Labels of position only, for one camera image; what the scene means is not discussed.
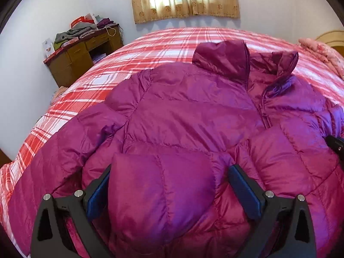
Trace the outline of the pink floral pillow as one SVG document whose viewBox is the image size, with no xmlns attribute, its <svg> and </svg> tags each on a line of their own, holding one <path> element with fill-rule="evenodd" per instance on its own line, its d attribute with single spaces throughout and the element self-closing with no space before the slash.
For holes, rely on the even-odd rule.
<svg viewBox="0 0 344 258">
<path fill-rule="evenodd" d="M 311 38 L 300 38 L 298 42 L 304 50 L 325 63 L 327 67 L 343 80 L 343 56 L 329 45 Z"/>
</svg>

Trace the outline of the pink clothes heap on floor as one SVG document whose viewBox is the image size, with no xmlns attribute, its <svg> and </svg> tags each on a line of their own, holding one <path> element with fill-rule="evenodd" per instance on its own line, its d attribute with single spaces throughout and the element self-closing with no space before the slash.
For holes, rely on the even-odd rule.
<svg viewBox="0 0 344 258">
<path fill-rule="evenodd" d="M 59 99 L 66 91 L 68 90 L 68 87 L 61 86 L 57 91 L 54 92 L 52 95 L 50 105 L 54 105 L 57 99 Z"/>
</svg>

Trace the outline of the wooden headboard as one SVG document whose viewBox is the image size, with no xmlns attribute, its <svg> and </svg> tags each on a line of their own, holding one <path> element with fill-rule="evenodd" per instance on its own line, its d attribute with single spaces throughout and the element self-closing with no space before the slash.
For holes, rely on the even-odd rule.
<svg viewBox="0 0 344 258">
<path fill-rule="evenodd" d="M 332 30 L 316 38 L 317 41 L 325 43 L 344 56 L 344 31 Z"/>
</svg>

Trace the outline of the grey clothes pile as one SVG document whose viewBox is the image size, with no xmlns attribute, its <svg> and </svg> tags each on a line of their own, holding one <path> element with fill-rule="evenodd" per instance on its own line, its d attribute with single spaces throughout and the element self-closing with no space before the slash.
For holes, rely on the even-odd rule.
<svg viewBox="0 0 344 258">
<path fill-rule="evenodd" d="M 80 35 L 86 33 L 87 31 L 96 30 L 96 29 L 97 29 L 96 24 L 88 23 L 88 22 L 79 22 L 68 31 L 57 33 L 54 43 L 61 43 L 64 41 L 68 41 L 75 37 L 79 37 Z"/>
</svg>

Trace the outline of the red box on desk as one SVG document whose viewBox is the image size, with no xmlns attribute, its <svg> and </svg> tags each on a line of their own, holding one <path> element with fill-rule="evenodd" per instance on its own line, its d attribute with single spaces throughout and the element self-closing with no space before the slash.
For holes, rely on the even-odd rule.
<svg viewBox="0 0 344 258">
<path fill-rule="evenodd" d="M 92 15 L 89 13 L 86 16 L 80 16 L 71 23 L 71 28 L 73 29 L 79 23 L 91 23 L 95 24 Z"/>
</svg>

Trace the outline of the purple puffer jacket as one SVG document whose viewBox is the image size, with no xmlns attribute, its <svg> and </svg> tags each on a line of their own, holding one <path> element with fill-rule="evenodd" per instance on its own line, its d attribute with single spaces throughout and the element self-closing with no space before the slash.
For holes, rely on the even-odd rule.
<svg viewBox="0 0 344 258">
<path fill-rule="evenodd" d="M 70 196 L 110 168 L 95 224 L 118 257 L 233 257 L 252 230 L 227 180 L 238 164 L 265 190 L 303 195 L 317 256 L 329 255 L 343 232 L 343 169 L 325 138 L 343 135 L 343 109 L 293 75 L 297 62 L 228 40 L 122 81 L 19 178 L 8 203 L 19 249 L 30 253 L 43 195 Z"/>
</svg>

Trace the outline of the purple folded clothes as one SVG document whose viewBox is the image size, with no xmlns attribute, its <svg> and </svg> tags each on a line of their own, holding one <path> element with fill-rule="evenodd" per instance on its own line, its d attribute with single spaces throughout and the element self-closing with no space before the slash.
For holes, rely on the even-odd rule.
<svg viewBox="0 0 344 258">
<path fill-rule="evenodd" d="M 110 20 L 109 18 L 104 18 L 97 23 L 97 28 L 103 29 L 104 27 L 108 25 L 112 25 L 113 23 L 114 23 L 113 20 Z"/>
</svg>

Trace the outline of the white card on desk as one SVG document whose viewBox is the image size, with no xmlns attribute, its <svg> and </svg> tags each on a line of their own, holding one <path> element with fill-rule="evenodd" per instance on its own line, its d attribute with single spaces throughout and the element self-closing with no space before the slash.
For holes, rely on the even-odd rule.
<svg viewBox="0 0 344 258">
<path fill-rule="evenodd" d="M 43 50 L 46 58 L 50 57 L 55 52 L 54 43 L 50 38 L 43 42 Z"/>
</svg>

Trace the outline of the wooden desk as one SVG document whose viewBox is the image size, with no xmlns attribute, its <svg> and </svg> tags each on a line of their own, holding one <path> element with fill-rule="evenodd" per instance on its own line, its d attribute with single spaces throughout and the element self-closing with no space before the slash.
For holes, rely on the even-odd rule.
<svg viewBox="0 0 344 258">
<path fill-rule="evenodd" d="M 114 24 L 59 48 L 44 64 L 58 87 L 70 87 L 84 75 L 98 59 L 123 47 L 123 30 Z"/>
</svg>

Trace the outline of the red plaid bed sheet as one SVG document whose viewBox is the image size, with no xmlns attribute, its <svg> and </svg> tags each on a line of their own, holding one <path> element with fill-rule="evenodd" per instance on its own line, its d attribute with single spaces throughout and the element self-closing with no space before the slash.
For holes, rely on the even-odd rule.
<svg viewBox="0 0 344 258">
<path fill-rule="evenodd" d="M 137 38 L 105 57 L 77 80 L 34 125 L 15 160 L 1 168 L 1 224 L 24 257 L 29 254 L 30 239 L 23 231 L 13 233 L 8 203 L 18 180 L 44 143 L 80 111 L 102 102 L 117 84 L 133 73 L 163 63 L 191 62 L 198 44 L 223 40 L 244 40 L 250 52 L 297 50 L 299 61 L 295 75 L 304 78 L 333 103 L 343 106 L 343 80 L 311 53 L 280 38 L 215 27 L 164 29 Z"/>
</svg>

